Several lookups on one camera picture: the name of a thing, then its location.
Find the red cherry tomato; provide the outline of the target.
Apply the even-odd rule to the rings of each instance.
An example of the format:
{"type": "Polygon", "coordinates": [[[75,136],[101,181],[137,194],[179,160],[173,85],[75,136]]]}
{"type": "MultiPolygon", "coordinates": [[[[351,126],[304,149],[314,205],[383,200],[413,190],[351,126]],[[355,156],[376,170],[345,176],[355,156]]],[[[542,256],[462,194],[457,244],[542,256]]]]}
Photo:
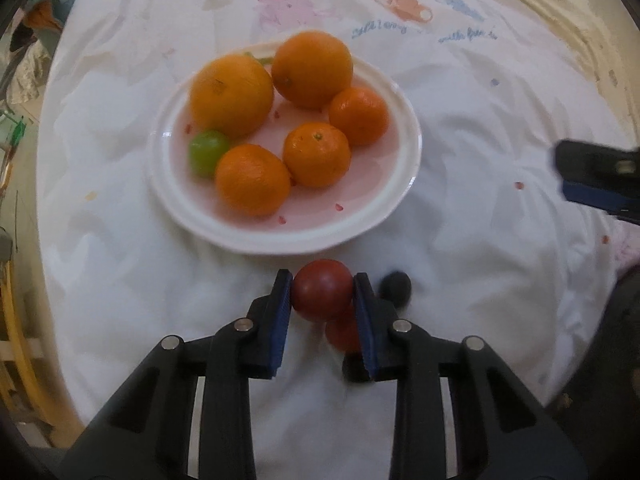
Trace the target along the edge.
{"type": "Polygon", "coordinates": [[[344,321],[355,315],[352,274],[337,260],[319,259],[303,266],[292,286],[292,307],[310,322],[344,321]]]}
{"type": "Polygon", "coordinates": [[[327,322],[324,334],[328,343],[338,351],[343,353],[361,351],[355,313],[327,322]]]}

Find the small orange tangerine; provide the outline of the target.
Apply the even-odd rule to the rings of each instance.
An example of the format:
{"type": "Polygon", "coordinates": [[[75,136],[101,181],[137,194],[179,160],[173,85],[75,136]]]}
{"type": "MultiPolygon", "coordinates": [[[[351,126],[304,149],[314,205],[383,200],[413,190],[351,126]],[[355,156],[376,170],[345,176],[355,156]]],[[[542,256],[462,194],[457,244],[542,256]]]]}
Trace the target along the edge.
{"type": "Polygon", "coordinates": [[[390,128],[390,112],[382,96],[370,88],[352,87],[334,96],[329,123],[346,136],[352,148],[375,144],[390,128]]]}

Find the bumpy orange mandarin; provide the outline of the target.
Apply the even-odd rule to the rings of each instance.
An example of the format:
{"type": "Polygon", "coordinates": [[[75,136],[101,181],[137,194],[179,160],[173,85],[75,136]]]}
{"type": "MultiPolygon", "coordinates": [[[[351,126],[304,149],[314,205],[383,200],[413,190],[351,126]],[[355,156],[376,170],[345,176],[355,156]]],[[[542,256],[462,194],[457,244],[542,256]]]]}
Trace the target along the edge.
{"type": "Polygon", "coordinates": [[[286,136],[282,159],[297,184],[328,188],[347,174],[352,151],[344,133],[328,122],[305,122],[286,136]]]}

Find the green small fruit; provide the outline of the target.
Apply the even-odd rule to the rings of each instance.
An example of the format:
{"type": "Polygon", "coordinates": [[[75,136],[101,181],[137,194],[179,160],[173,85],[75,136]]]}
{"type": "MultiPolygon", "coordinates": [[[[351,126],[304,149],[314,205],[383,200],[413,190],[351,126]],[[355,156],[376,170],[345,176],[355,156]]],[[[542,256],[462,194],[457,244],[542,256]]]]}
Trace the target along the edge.
{"type": "Polygon", "coordinates": [[[189,164],[194,176],[212,178],[221,157],[230,150],[229,140],[215,130],[198,133],[189,143],[189,164]]]}

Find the large smooth orange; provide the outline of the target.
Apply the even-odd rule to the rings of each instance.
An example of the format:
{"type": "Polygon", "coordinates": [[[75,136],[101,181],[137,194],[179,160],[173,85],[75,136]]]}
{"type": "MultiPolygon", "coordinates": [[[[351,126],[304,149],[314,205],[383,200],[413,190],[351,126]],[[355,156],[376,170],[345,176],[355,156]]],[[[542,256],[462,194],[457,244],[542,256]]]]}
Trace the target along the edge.
{"type": "Polygon", "coordinates": [[[352,84],[354,61],[342,40],[306,30],[277,48],[271,78],[280,96],[303,108],[324,107],[352,84]]]}

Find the large oval orange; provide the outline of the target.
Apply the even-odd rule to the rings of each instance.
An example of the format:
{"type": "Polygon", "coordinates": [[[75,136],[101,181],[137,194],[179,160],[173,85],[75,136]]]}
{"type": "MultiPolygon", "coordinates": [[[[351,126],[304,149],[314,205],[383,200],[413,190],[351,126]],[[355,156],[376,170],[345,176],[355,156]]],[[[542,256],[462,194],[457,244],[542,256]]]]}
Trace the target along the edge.
{"type": "Polygon", "coordinates": [[[257,131],[274,101],[270,73],[256,58],[229,54],[205,65],[192,79],[189,108],[194,124],[229,139],[257,131]]]}

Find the white cartoon print bedsheet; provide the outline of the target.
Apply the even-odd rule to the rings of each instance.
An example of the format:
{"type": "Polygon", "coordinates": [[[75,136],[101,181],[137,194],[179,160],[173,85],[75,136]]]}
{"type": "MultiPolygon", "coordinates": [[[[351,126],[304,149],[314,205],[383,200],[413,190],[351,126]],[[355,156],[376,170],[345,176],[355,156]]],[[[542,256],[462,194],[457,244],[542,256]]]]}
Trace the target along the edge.
{"type": "Polygon", "coordinates": [[[567,203],[559,140],[631,130],[570,47],[516,0],[75,0],[41,115],[37,195],[58,360],[88,422],[160,338],[205,337],[317,258],[413,284],[431,334],[484,338],[542,402],[584,357],[639,231],[567,203]],[[191,178],[184,83],[304,28],[405,93],[420,146],[390,132],[332,188],[271,216],[191,178]]]}

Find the dark plum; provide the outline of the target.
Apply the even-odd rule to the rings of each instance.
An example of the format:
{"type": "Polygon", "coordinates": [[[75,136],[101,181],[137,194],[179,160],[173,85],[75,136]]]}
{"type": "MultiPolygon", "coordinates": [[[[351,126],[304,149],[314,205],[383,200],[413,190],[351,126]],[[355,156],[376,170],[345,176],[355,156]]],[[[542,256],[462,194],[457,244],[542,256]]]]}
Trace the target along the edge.
{"type": "Polygon", "coordinates": [[[412,281],[405,272],[387,274],[378,285],[378,296],[390,302],[396,310],[405,309],[412,296],[412,281]]]}

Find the pink strawberry ceramic plate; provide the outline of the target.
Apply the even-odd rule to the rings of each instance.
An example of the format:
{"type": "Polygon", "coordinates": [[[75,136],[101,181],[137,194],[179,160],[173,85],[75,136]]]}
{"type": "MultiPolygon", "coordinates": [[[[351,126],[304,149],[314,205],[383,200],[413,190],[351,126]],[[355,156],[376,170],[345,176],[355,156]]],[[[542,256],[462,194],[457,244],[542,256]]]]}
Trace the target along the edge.
{"type": "Polygon", "coordinates": [[[284,256],[378,226],[421,152],[398,85],[341,40],[302,32],[203,63],[160,109],[146,166],[178,226],[230,252],[284,256]]]}

